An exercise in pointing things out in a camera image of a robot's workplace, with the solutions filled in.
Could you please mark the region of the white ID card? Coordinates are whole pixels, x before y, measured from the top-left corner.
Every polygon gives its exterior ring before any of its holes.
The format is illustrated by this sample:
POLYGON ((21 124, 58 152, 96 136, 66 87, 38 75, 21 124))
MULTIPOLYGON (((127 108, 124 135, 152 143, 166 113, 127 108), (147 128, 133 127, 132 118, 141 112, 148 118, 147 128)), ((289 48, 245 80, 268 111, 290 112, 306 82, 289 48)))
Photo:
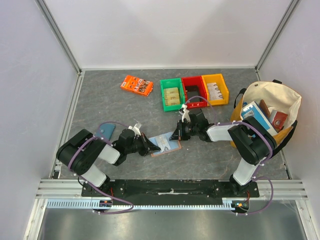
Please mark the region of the white ID card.
POLYGON ((170 146, 169 140, 167 139, 165 134, 161 134, 155 137, 155 141, 160 148, 160 151, 163 152, 168 152, 172 148, 170 146))

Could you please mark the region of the gold cards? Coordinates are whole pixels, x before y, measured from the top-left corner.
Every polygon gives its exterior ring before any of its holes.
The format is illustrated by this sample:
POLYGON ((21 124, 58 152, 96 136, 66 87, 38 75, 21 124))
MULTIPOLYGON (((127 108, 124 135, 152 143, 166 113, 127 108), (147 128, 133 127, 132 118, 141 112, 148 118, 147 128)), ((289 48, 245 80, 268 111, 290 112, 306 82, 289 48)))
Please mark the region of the gold cards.
POLYGON ((164 89, 164 103, 166 106, 180 105, 180 94, 177 87, 164 89))

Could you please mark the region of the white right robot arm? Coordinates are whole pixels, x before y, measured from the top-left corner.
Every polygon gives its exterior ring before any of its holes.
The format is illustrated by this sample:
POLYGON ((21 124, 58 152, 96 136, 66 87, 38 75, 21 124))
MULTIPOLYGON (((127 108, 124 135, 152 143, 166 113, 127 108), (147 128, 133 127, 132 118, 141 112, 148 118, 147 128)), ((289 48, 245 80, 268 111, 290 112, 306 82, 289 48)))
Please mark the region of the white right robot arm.
POLYGON ((229 123, 209 123, 200 108, 179 109, 181 119, 171 137, 171 141, 187 141, 192 136, 208 143, 233 142, 241 160, 236 171, 230 176, 229 191, 235 197, 242 196, 261 162, 273 155, 277 143, 273 136, 253 117, 229 123))

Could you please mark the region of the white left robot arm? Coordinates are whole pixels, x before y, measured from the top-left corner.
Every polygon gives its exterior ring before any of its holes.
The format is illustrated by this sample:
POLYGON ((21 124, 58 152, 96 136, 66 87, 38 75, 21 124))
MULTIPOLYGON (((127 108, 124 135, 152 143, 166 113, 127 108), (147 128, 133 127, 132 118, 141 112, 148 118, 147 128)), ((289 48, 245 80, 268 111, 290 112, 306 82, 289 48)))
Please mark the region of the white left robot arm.
POLYGON ((129 154, 138 153, 144 157, 160 150, 135 127, 124 129, 114 142, 83 129, 58 149, 56 158, 69 171, 93 184, 92 190, 103 197, 110 192, 110 178, 95 165, 98 158, 119 166, 129 154))

